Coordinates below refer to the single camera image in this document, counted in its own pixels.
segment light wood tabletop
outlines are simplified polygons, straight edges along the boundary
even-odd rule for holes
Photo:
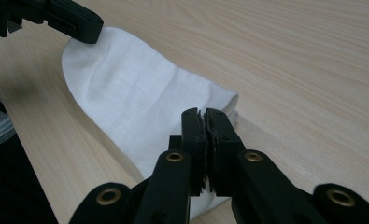
[[[76,2],[237,91],[238,135],[296,187],[336,183],[369,202],[369,1]],[[29,21],[0,37],[0,96],[60,223],[96,186],[141,181],[69,92],[68,39]],[[230,203],[192,223],[234,223]]]

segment brass screw hole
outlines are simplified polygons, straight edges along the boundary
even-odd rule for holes
[[[117,200],[119,200],[121,197],[121,191],[117,188],[109,188],[104,189],[100,191],[100,193],[97,195],[96,201],[100,205],[110,205]]]
[[[182,161],[184,159],[184,156],[180,153],[172,152],[172,153],[167,154],[166,158],[169,161]]]
[[[255,152],[248,152],[248,153],[246,153],[245,154],[245,158],[248,161],[262,161],[263,160],[263,157],[260,156],[260,154],[255,153]]]
[[[332,202],[337,203],[341,206],[353,207],[356,204],[353,197],[344,192],[343,190],[328,189],[326,193]]]

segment wood grain surface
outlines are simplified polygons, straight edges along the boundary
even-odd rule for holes
[[[369,1],[76,2],[238,91],[238,134],[295,186],[333,182],[369,201]],[[60,223],[94,187],[141,180],[66,87],[68,39],[28,21],[0,38],[0,95]],[[234,223],[229,202],[192,223]]]

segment wooden table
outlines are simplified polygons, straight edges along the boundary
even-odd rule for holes
[[[369,1],[77,2],[238,91],[238,134],[297,187],[334,182],[369,201]],[[0,38],[0,95],[61,223],[94,187],[141,180],[66,87],[68,39],[30,22]],[[192,223],[234,217],[224,203]]]

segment white fabric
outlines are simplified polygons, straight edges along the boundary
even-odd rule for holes
[[[71,39],[62,65],[79,106],[145,178],[167,150],[169,136],[181,134],[184,110],[211,107],[235,115],[236,92],[177,67],[118,28],[103,28],[95,45]],[[205,190],[192,198],[191,217],[222,201]]]

